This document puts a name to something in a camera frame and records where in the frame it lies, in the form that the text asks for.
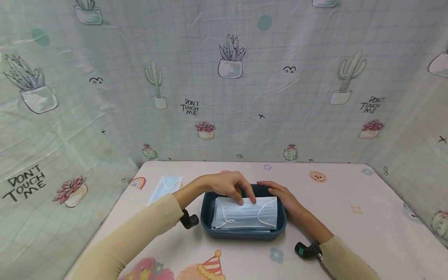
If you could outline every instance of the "smiley face print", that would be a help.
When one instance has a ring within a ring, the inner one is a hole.
[[[318,183],[325,183],[327,181],[327,176],[325,176],[325,174],[320,171],[310,171],[309,176],[311,179]]]

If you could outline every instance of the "long sleeve shirt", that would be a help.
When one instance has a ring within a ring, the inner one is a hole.
[[[172,194],[146,207],[81,258],[73,280],[118,279],[121,271],[157,236],[174,227],[183,212]],[[376,273],[338,237],[320,246],[322,263],[338,280],[378,280]]]

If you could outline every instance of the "stack of masks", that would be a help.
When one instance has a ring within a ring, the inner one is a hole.
[[[277,197],[257,198],[253,204],[243,198],[239,206],[233,199],[218,197],[211,229],[219,231],[270,232],[277,229]]]

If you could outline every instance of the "surgical mask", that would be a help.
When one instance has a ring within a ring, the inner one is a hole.
[[[277,197],[257,198],[253,204],[243,198],[238,205],[232,198],[218,197],[211,228],[216,230],[271,230],[277,228]]]
[[[147,206],[153,204],[167,194],[173,194],[181,187],[183,177],[161,177]]]

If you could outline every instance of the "plastic container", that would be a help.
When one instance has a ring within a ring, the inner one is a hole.
[[[260,185],[252,185],[254,194],[256,197],[266,197],[273,195],[267,190],[267,187]],[[241,194],[244,198],[247,197],[246,193],[241,190]],[[213,215],[215,213],[215,201],[219,196],[217,193],[205,193],[204,201],[202,202],[201,209],[201,224],[212,238],[221,239],[243,239],[243,240],[274,240],[276,239],[286,227],[286,211],[280,199],[277,199],[277,229],[271,230],[269,233],[245,233],[245,232],[232,232],[226,233],[219,230],[211,229],[211,223],[213,221]]]

